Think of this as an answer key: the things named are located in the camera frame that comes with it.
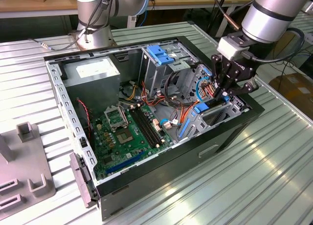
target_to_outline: yellow wire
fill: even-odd
[[[129,101],[129,100],[132,100],[132,99],[134,98],[136,88],[137,88],[137,86],[135,85],[134,88],[133,88],[133,93],[132,93],[132,95],[131,95],[129,98],[126,98],[126,100]]]

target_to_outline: chip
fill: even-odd
[[[115,134],[116,134],[118,141],[121,144],[127,143],[127,142],[134,139],[134,137],[132,136],[132,133],[129,131],[129,129],[122,129],[120,131],[117,131]]]
[[[108,164],[108,163],[110,163],[111,161],[113,161],[113,160],[112,160],[112,157],[106,157],[106,158],[103,159],[103,162],[104,162],[105,164]]]

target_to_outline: red cable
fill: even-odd
[[[89,113],[88,113],[88,110],[87,110],[86,105],[85,105],[80,99],[77,99],[77,101],[78,101],[79,103],[81,103],[81,105],[83,105],[83,107],[84,107],[84,109],[85,109],[85,112],[86,112],[86,114],[87,114],[87,120],[88,120],[88,134],[89,134],[88,140],[90,140],[91,127],[90,127]]]

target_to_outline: wire bundle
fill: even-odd
[[[135,93],[136,93],[136,88],[137,87],[138,87],[137,85],[134,85],[132,95],[130,97],[126,98],[125,100],[130,101],[130,100],[132,100],[135,97]]]
[[[147,92],[146,92],[146,87],[144,82],[141,82],[142,85],[142,92],[141,92],[141,99],[143,102],[145,102],[148,106],[155,106],[157,105],[159,102],[165,100],[164,96],[158,96],[157,99],[154,99],[153,101],[149,101],[147,99]]]

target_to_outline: metal bracket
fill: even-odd
[[[69,164],[74,173],[74,177],[77,182],[78,189],[80,195],[82,196],[84,205],[86,208],[90,208],[97,204],[99,198],[96,192],[95,191],[92,192],[90,186],[88,185],[88,182],[91,181],[88,169],[85,165],[82,165],[81,163],[82,158],[80,158],[77,154],[71,153],[69,157],[70,157]]]

